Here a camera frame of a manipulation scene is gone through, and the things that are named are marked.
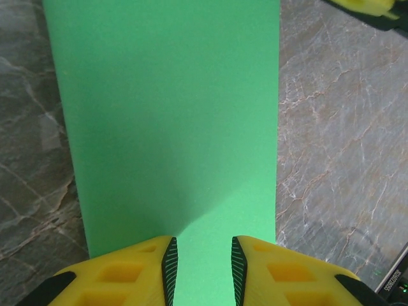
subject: green foam sheet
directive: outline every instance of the green foam sheet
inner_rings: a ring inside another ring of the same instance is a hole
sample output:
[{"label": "green foam sheet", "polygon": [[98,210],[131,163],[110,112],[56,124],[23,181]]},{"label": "green foam sheet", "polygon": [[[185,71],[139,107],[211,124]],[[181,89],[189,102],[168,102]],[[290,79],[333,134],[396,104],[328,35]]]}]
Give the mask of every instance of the green foam sheet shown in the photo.
[{"label": "green foam sheet", "polygon": [[175,305],[275,240],[279,2],[44,0],[91,256],[178,237]]}]

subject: marble floor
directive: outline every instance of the marble floor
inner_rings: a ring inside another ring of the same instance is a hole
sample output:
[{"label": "marble floor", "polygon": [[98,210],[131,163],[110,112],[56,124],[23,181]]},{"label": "marble floor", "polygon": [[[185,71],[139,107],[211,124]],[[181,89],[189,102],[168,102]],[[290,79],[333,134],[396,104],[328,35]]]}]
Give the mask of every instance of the marble floor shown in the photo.
[{"label": "marble floor", "polygon": [[[375,288],[408,241],[408,40],[281,2],[277,241]],[[0,0],[0,304],[86,258],[41,0]]]}]

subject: yellow plastic part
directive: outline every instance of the yellow plastic part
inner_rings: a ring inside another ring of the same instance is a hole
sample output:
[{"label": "yellow plastic part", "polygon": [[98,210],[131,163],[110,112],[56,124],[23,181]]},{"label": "yellow plastic part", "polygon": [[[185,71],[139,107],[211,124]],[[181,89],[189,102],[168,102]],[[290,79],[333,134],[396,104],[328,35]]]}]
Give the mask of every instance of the yellow plastic part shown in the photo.
[{"label": "yellow plastic part", "polygon": [[153,238],[59,271],[76,279],[49,306],[164,306],[161,263],[171,239]]},{"label": "yellow plastic part", "polygon": [[388,18],[398,18],[389,11],[392,9],[396,0],[332,0],[348,10],[357,13],[364,13],[371,16],[386,16]]},{"label": "yellow plastic part", "polygon": [[247,259],[244,306],[361,306],[335,275],[359,280],[349,270],[239,236]]}]

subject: green mat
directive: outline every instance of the green mat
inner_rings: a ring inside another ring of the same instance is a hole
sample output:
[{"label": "green mat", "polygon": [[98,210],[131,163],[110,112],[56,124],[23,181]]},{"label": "green mat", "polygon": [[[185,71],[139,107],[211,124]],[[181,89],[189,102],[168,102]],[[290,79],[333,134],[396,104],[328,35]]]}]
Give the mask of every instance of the green mat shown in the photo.
[{"label": "green mat", "polygon": [[279,2],[44,0],[91,256],[178,236],[175,305],[274,242]]}]

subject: yellow 3d-printed part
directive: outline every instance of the yellow 3d-printed part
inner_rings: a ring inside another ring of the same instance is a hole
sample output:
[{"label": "yellow 3d-printed part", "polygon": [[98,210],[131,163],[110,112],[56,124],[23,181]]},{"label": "yellow 3d-printed part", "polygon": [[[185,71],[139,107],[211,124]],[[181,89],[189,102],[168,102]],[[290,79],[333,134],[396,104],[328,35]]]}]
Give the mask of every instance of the yellow 3d-printed part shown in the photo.
[{"label": "yellow 3d-printed part", "polygon": [[385,16],[391,19],[398,18],[389,11],[396,0],[332,0],[334,3],[357,13],[371,16]]},{"label": "yellow 3d-printed part", "polygon": [[361,305],[335,278],[357,276],[339,266],[246,236],[233,238],[231,258],[237,305]]},{"label": "yellow 3d-printed part", "polygon": [[56,274],[75,273],[49,306],[172,305],[177,245],[157,237],[76,265]]}]

